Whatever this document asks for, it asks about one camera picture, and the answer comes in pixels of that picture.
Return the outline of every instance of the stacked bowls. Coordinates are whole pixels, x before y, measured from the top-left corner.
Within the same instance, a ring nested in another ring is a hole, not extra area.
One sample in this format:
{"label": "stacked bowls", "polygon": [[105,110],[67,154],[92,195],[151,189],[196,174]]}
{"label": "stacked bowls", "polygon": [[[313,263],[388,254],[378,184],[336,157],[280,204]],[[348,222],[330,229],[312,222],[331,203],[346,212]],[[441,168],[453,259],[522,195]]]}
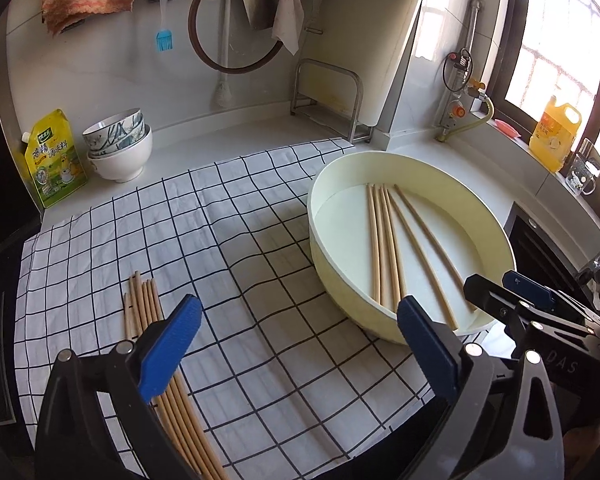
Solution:
{"label": "stacked bowls", "polygon": [[151,128],[140,108],[95,123],[82,134],[87,160],[102,178],[128,182],[140,173],[151,155]]}

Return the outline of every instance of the chopstick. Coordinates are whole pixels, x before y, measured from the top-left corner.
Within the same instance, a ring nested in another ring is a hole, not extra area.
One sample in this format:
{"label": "chopstick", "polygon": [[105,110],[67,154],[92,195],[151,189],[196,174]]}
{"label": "chopstick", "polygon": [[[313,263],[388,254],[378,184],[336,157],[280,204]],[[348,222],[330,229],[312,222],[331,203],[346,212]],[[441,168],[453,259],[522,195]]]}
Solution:
{"label": "chopstick", "polygon": [[443,306],[443,310],[444,310],[445,317],[446,317],[446,322],[448,323],[448,325],[451,327],[452,330],[457,330],[458,322],[456,321],[456,316],[454,316],[454,313],[451,310],[451,305],[449,304],[449,302],[445,296],[445,293],[442,290],[442,286],[440,285],[440,281],[438,280],[438,277],[436,276],[435,271],[433,270],[433,268],[431,267],[431,264],[429,263],[429,259],[427,258],[427,255],[422,250],[422,247],[418,243],[418,240],[415,237],[415,235],[413,234],[413,231],[411,231],[411,228],[409,227],[409,223],[407,222],[407,219],[404,217],[404,214],[402,213],[402,211],[398,207],[397,203],[395,202],[394,196],[388,191],[387,191],[387,193],[389,195],[389,202],[393,206],[394,211],[397,213],[398,218],[400,219],[400,222],[402,223],[402,225],[404,227],[404,230],[407,232],[407,236],[409,237],[411,245],[413,246],[413,249],[416,251],[418,258],[422,262],[425,272],[427,273],[427,276],[429,277],[429,281],[434,286],[434,291],[436,293],[436,296],[438,297],[438,300],[440,301],[440,303]]}
{"label": "chopstick", "polygon": [[387,198],[385,195],[386,189],[384,186],[380,186],[380,203],[382,206],[382,225],[384,227],[384,239],[386,240],[388,248],[388,259],[389,259],[389,270],[391,279],[391,290],[392,290],[392,307],[391,311],[395,312],[398,310],[398,303],[402,299],[400,297],[400,278],[398,277],[398,263],[395,254],[395,235],[393,225],[391,223],[391,217],[389,215],[389,208],[387,204]]}
{"label": "chopstick", "polygon": [[374,209],[376,210],[376,228],[378,232],[378,248],[379,248],[379,267],[380,267],[380,304],[384,307],[387,306],[387,295],[388,291],[386,290],[386,247],[384,243],[384,226],[382,225],[382,203],[380,202],[380,186],[373,186],[374,192]]}
{"label": "chopstick", "polygon": [[[386,186],[382,186],[382,189],[384,190],[384,199],[386,200],[387,205],[389,204],[389,190],[386,188]],[[394,219],[391,216],[391,208],[388,208],[388,217],[389,217],[389,224],[391,225],[391,234],[392,237],[394,239],[394,248],[395,248],[395,260],[396,260],[396,264],[397,264],[397,272],[398,272],[398,284],[400,286],[400,300],[402,298],[404,298],[407,295],[407,284],[404,281],[404,268],[402,266],[402,256],[400,255],[400,245],[398,245],[398,237],[395,234],[395,229],[394,229]]]}
{"label": "chopstick", "polygon": [[378,222],[376,221],[376,200],[371,184],[366,185],[366,202],[369,209],[369,227],[371,232],[371,298],[380,303],[380,254],[378,249]]}
{"label": "chopstick", "polygon": [[[445,264],[446,269],[451,274],[452,279],[456,282],[456,286],[464,294],[464,280],[462,279],[462,276],[460,276],[460,273],[456,269],[456,266],[451,261],[451,258],[448,256],[448,254],[446,254],[446,251],[443,249],[442,245],[440,245],[438,239],[434,236],[429,227],[424,223],[424,220],[416,211],[414,206],[411,205],[411,202],[409,202],[402,190],[397,185],[395,185],[394,188],[397,191],[400,198],[402,199],[402,202],[404,202],[404,205],[407,206],[407,209],[411,213],[411,216],[415,218],[416,222],[424,232],[425,236],[427,237],[431,245],[433,245],[433,248],[438,253],[438,256],[440,256],[440,259]],[[473,310],[475,310],[475,305],[473,303],[469,303],[468,301],[466,303],[470,305]]]}
{"label": "chopstick", "polygon": [[[129,278],[129,294],[125,294],[125,330],[131,311],[143,332],[149,324],[164,319],[160,297],[154,280],[141,281],[140,273]],[[221,463],[209,446],[205,433],[188,400],[179,370],[171,378],[166,391],[155,399],[158,414],[169,438],[187,463],[205,480],[228,480]]]}
{"label": "chopstick", "polygon": [[126,292],[123,297],[123,306],[125,309],[125,339],[131,341],[131,315],[129,314],[129,309],[131,308],[131,297],[129,293]]}

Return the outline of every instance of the pink soap dish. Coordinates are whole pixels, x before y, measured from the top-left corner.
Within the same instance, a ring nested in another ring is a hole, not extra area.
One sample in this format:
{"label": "pink soap dish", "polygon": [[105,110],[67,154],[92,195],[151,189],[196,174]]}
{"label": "pink soap dish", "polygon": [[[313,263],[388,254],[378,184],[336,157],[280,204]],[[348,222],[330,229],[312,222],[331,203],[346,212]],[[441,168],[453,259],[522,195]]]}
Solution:
{"label": "pink soap dish", "polygon": [[511,139],[515,139],[520,136],[518,131],[510,124],[507,124],[505,121],[496,119],[496,120],[494,120],[494,122],[496,123],[497,129],[499,129],[501,131],[501,133],[505,134],[507,137],[510,137]]}

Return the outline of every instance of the glass cup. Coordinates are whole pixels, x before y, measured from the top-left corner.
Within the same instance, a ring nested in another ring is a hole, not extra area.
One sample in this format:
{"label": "glass cup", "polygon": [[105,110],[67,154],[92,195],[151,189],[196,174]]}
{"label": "glass cup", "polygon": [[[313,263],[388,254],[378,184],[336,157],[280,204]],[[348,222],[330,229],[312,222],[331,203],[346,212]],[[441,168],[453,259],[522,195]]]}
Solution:
{"label": "glass cup", "polygon": [[576,153],[566,176],[567,185],[576,194],[590,195],[596,189],[595,176],[587,166],[587,162]]}

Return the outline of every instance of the bowl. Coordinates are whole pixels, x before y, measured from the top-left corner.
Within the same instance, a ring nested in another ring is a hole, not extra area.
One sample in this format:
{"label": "bowl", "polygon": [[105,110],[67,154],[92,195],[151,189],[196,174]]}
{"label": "bowl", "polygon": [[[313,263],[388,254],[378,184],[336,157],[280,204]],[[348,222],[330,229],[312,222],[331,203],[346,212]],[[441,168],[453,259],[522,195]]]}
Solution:
{"label": "bowl", "polygon": [[[461,182],[425,162],[397,153],[359,152],[342,156],[325,166],[309,192],[312,259],[333,301],[363,329],[385,340],[405,344],[395,313],[371,298],[368,183],[386,184],[395,198],[458,322],[455,334],[468,335],[493,326],[493,317],[464,300],[448,267],[393,186],[397,184],[403,190],[462,280],[478,273],[501,283],[506,271],[515,270],[507,235],[487,206]],[[436,289],[395,212],[392,218],[407,295],[414,296],[433,321],[446,322]]]}
{"label": "bowl", "polygon": [[144,136],[144,117],[140,108],[113,115],[87,128],[82,138],[91,156],[122,150]]}
{"label": "bowl", "polygon": [[116,182],[128,182],[142,173],[154,146],[151,127],[146,124],[144,129],[145,135],[142,139],[122,150],[96,158],[87,154],[87,160],[94,171],[102,178]]}

